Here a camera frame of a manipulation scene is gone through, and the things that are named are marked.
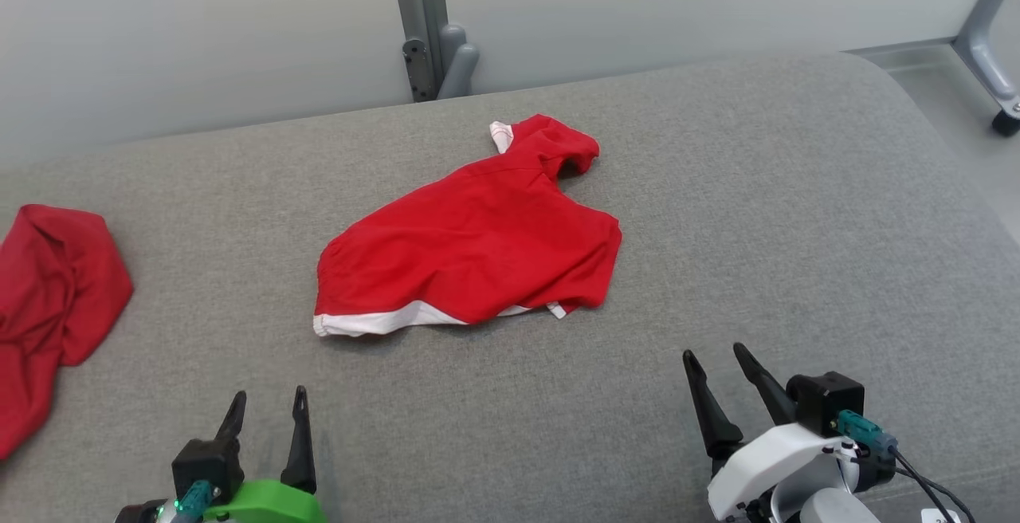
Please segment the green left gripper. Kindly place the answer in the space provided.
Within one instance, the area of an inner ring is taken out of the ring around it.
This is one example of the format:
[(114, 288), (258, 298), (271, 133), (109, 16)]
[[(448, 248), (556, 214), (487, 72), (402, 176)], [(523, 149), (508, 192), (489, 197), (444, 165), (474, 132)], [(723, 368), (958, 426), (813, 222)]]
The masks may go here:
[[(247, 393), (234, 395), (225, 418), (216, 432), (217, 440), (233, 440), (241, 433)], [(316, 458), (312, 444), (308, 393), (296, 386), (292, 404), (292, 440), (280, 481), (245, 481), (224, 505), (212, 505), (204, 513), (208, 523), (327, 523), (317, 500)]]

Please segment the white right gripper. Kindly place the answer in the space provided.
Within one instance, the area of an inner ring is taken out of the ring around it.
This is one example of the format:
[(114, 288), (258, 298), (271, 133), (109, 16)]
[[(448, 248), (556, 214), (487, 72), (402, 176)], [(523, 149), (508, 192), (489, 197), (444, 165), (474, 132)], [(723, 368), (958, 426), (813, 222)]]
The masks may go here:
[(819, 490), (855, 494), (861, 468), (857, 444), (842, 437), (820, 437), (795, 424), (797, 404), (742, 342), (733, 352), (747, 381), (758, 390), (777, 427), (744, 447), (743, 432), (728, 420), (708, 385), (707, 374), (692, 350), (684, 351), (704, 450), (710, 460), (728, 460), (709, 482), (708, 501), (718, 521), (747, 515), (754, 500), (767, 509), (769, 522), (787, 522)]

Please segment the red Bulls 23 jersey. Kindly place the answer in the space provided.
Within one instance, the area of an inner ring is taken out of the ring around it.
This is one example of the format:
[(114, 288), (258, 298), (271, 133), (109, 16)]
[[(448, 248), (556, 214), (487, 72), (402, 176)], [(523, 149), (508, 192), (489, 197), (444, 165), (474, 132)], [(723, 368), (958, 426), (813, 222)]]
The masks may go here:
[(0, 462), (47, 421), (58, 371), (95, 352), (132, 291), (102, 215), (21, 207), (0, 243)]

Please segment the grey fabric sofa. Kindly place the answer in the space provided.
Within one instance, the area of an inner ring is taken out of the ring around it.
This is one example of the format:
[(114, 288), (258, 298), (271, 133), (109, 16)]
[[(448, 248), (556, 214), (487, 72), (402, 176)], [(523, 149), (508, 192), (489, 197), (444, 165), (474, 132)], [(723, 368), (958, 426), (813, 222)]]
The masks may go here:
[[(324, 339), (328, 240), (543, 113), (600, 143), (563, 188), (615, 215), (607, 301), (563, 320)], [(135, 293), (0, 462), (0, 523), (112, 523), (248, 393), (241, 461), (277, 478), (308, 388), (338, 523), (712, 523), (682, 353), (744, 435), (779, 380), (838, 371), (979, 523), (1020, 523), (1020, 246), (907, 93), (849, 55), (624, 77), (128, 143), (0, 171), (106, 218)]]

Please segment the red shorts with white trim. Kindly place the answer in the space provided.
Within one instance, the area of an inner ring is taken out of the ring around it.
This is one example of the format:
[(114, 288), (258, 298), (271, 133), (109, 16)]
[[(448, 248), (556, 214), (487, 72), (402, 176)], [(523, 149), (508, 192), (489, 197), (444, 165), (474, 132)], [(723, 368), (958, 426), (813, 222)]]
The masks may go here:
[(600, 145), (554, 117), (494, 122), (496, 153), (392, 201), (336, 236), (316, 270), (317, 336), (380, 336), (420, 324), (480, 324), (605, 301), (619, 221), (577, 203)]

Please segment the grey metal partition post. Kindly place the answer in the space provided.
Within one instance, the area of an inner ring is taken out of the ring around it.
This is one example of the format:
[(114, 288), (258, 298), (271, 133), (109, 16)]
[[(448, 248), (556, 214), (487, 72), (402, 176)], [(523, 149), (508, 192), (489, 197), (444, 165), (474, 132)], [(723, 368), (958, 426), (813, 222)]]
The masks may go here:
[(449, 21), (447, 0), (397, 0), (401, 51), (415, 103), (469, 96), (481, 58), (463, 27)]

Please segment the grey metal leg with caster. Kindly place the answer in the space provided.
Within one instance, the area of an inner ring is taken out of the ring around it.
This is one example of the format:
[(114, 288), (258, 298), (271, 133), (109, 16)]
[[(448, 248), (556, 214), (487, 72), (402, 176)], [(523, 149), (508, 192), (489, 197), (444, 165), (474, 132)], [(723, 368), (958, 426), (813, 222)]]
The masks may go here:
[(998, 61), (991, 44), (992, 22), (1004, 1), (977, 0), (951, 47), (998, 102), (991, 130), (1012, 138), (1020, 133), (1020, 86)]

